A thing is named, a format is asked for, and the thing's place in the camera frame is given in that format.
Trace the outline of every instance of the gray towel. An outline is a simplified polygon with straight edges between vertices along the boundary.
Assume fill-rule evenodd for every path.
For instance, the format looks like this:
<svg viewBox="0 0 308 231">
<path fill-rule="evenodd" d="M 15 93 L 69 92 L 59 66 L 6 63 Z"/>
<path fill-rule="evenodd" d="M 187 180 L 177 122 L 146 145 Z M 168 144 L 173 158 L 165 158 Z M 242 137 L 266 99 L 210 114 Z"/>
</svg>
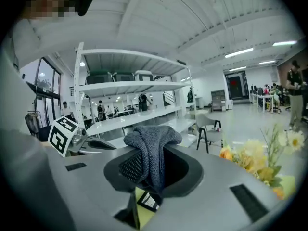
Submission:
<svg viewBox="0 0 308 231">
<path fill-rule="evenodd" d="M 124 138 L 126 145 L 141 150 L 141 180 L 146 180 L 158 193 L 161 193 L 165 184 L 164 145 L 181 142 L 182 136 L 169 126 L 137 126 Z"/>
</svg>

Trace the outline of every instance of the tree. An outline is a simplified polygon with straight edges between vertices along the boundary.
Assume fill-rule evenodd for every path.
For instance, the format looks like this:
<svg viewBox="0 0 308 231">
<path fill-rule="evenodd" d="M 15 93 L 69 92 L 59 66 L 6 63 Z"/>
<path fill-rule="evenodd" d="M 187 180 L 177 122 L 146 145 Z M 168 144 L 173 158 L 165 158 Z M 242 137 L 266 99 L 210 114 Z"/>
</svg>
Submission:
<svg viewBox="0 0 308 231">
<path fill-rule="evenodd" d="M 46 90 L 51 90 L 51 83 L 47 79 L 38 78 L 37 86 L 41 88 L 45 88 Z"/>
</svg>

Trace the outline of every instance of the fluorescent light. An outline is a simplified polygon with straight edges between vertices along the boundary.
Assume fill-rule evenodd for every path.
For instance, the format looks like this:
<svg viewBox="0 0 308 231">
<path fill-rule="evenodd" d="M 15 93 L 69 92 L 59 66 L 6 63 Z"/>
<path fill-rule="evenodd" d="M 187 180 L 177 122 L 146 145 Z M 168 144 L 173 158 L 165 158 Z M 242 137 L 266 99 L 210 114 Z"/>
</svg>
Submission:
<svg viewBox="0 0 308 231">
<path fill-rule="evenodd" d="M 274 43 L 273 46 L 293 45 L 293 44 L 296 44 L 296 43 L 297 43 L 297 41 L 277 42 L 277 43 Z"/>
<path fill-rule="evenodd" d="M 259 65 L 263 65 L 263 64 L 272 64 L 272 63 L 275 63 L 276 60 L 273 60 L 273 61 L 267 61 L 267 62 L 261 62 L 259 63 Z"/>
<path fill-rule="evenodd" d="M 250 52 L 250 51 L 253 51 L 253 50 L 254 50 L 254 48 L 250 48 L 250 49 L 243 50 L 243 51 L 238 51 L 238 52 L 235 52 L 235 53 L 231 53 L 229 55 L 225 55 L 225 58 L 229 58 L 229 57 L 236 56 L 236 55 L 239 55 L 239 54 L 247 53 L 247 52 Z"/>
<path fill-rule="evenodd" d="M 238 68 L 230 69 L 229 72 L 240 70 L 240 69 L 244 69 L 244 68 L 246 68 L 246 67 L 238 67 Z"/>
</svg>

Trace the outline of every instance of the flower bouquet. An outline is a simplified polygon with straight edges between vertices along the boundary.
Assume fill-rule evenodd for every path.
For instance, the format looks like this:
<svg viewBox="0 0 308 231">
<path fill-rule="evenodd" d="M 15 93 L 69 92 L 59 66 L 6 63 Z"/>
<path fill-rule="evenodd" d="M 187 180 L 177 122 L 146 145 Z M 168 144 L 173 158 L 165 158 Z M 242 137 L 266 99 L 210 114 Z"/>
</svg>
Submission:
<svg viewBox="0 0 308 231">
<path fill-rule="evenodd" d="M 282 179 L 277 176 L 282 166 L 277 161 L 282 153 L 291 154 L 301 150 L 304 146 L 304 135 L 300 132 L 284 131 L 277 124 L 272 133 L 267 129 L 263 134 L 265 145 L 259 140 L 248 140 L 243 146 L 232 150 L 225 146 L 220 152 L 220 157 L 235 162 L 270 186 L 279 199 L 284 198 L 283 188 L 280 184 Z"/>
</svg>

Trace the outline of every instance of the shelf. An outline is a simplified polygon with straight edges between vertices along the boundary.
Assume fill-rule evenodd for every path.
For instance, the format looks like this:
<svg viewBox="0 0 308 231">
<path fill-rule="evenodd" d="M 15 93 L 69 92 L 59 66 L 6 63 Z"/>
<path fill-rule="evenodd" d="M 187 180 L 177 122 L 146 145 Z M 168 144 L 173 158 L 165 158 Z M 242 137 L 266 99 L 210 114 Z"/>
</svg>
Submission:
<svg viewBox="0 0 308 231">
<path fill-rule="evenodd" d="M 170 121 L 165 122 L 163 124 L 160 124 L 160 126 L 162 126 L 162 125 L 171 126 L 176 132 L 182 133 L 184 130 L 191 127 L 195 123 L 196 123 L 195 120 L 173 119 L 173 120 L 170 120 Z M 183 146 L 188 147 L 189 145 L 192 144 L 191 143 L 191 141 L 192 141 L 191 137 L 187 136 L 187 134 L 184 134 L 184 133 L 181 134 L 181 135 L 182 135 L 182 140 L 183 140 L 183 142 L 182 142 Z M 122 148 L 122 147 L 126 146 L 123 139 L 124 139 L 124 137 L 121 137 L 121 138 L 117 138 L 115 140 L 111 140 L 111 141 L 108 141 L 108 142 L 111 143 L 113 146 L 115 146 L 118 149 L 118 148 Z"/>
<path fill-rule="evenodd" d="M 153 75 L 171 76 L 187 66 L 160 56 L 137 51 L 117 49 L 82 50 L 90 71 L 105 70 L 114 73 L 126 71 L 135 73 L 137 70 L 148 70 Z"/>
<path fill-rule="evenodd" d="M 195 105 L 195 103 L 186 103 L 186 104 L 185 104 L 185 108 L 188 108 L 188 107 L 194 106 L 194 105 Z"/>
<path fill-rule="evenodd" d="M 178 111 L 181 108 L 182 108 L 181 106 L 168 106 L 162 109 L 147 110 L 144 112 L 125 115 L 114 119 L 109 119 L 106 121 L 100 121 L 93 124 L 90 128 L 88 128 L 87 133 L 89 136 L 91 136 L 94 134 L 104 133 L 114 129 L 127 127 L 136 123 L 153 119 L 155 117 L 163 116 Z"/>
<path fill-rule="evenodd" d="M 183 147 L 190 147 L 198 139 L 197 136 L 192 134 L 181 133 L 181 135 L 182 135 L 182 143 L 179 145 Z"/>
<path fill-rule="evenodd" d="M 189 84 L 164 81 L 119 81 L 79 86 L 91 98 L 113 95 L 128 95 L 142 92 L 163 92 L 176 90 Z"/>
</svg>

